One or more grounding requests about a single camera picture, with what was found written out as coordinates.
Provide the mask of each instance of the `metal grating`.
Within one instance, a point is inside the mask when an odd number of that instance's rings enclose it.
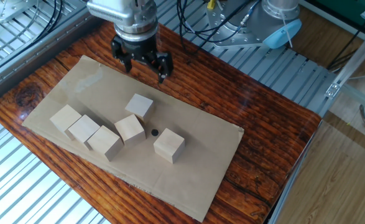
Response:
[[[74,33],[76,29],[68,27],[70,23],[75,23],[77,27],[81,21],[87,21],[87,18],[84,17],[89,14],[85,3],[81,0],[64,0],[61,17],[55,26],[55,28],[61,27],[61,29],[55,29],[47,37],[36,42],[33,47],[28,47],[48,24],[54,10],[53,0],[30,1],[34,1],[35,5],[10,21],[0,23],[0,84],[12,83],[10,81],[11,76],[18,72],[23,74],[21,69],[24,69],[29,62],[34,61],[34,57],[42,55],[43,52],[40,48],[44,47],[44,50],[48,51],[49,41],[53,46],[59,42],[58,40],[67,36],[63,32],[68,35]]]
[[[109,223],[0,125],[0,223]]]
[[[16,54],[28,46],[49,23],[53,13],[53,0],[38,0],[30,9],[24,11],[7,23],[0,23],[0,64],[12,54]],[[64,4],[61,20],[65,20],[76,9],[73,4]]]

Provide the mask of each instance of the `wooden floor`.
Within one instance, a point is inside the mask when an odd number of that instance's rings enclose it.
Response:
[[[293,49],[326,67],[352,34],[302,9]],[[357,39],[345,53],[359,47]],[[354,77],[365,75],[365,62]],[[348,82],[365,93],[365,78]],[[316,133],[276,223],[365,223],[365,124],[340,95]]]
[[[365,223],[365,136],[332,117],[336,127],[320,126],[276,223]]]

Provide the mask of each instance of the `robotic arm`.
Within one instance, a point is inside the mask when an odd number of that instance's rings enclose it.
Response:
[[[171,75],[171,54],[160,53],[156,47],[157,7],[153,0],[90,0],[89,12],[114,23],[117,35],[111,42],[113,57],[132,68],[131,59],[146,64],[162,83]]]

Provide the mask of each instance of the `varnished wood surface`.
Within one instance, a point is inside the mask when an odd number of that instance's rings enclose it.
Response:
[[[113,35],[112,25],[104,23],[6,93],[0,98],[0,123],[110,222],[195,223],[21,126],[82,55],[124,71],[111,56]],[[187,55],[178,35],[163,26],[159,38],[159,49],[172,53],[173,75],[158,85],[155,74],[134,62],[129,76],[245,130],[204,222],[262,223],[320,117],[206,52]]]
[[[333,114],[325,120],[277,224],[365,223],[365,135]]]

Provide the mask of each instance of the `metal bracket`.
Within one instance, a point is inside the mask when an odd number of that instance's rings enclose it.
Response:
[[[0,13],[5,7],[4,11],[0,15],[0,23],[10,21],[36,3],[37,0],[8,0],[7,4],[4,5],[4,1],[0,1]]]
[[[216,5],[214,9],[207,9],[207,18],[210,28],[215,28],[224,21],[225,15],[223,15],[222,10],[218,7],[218,5]],[[223,26],[219,28],[219,30],[212,39],[225,39],[231,36],[235,30],[236,27]],[[242,27],[241,30],[229,40],[214,43],[215,47],[226,49],[240,49],[242,47],[261,47],[263,45],[264,44],[262,43],[262,40],[258,39],[247,27]]]
[[[340,84],[332,83],[329,89],[327,89],[325,97],[334,98],[338,94],[340,89],[341,89]]]

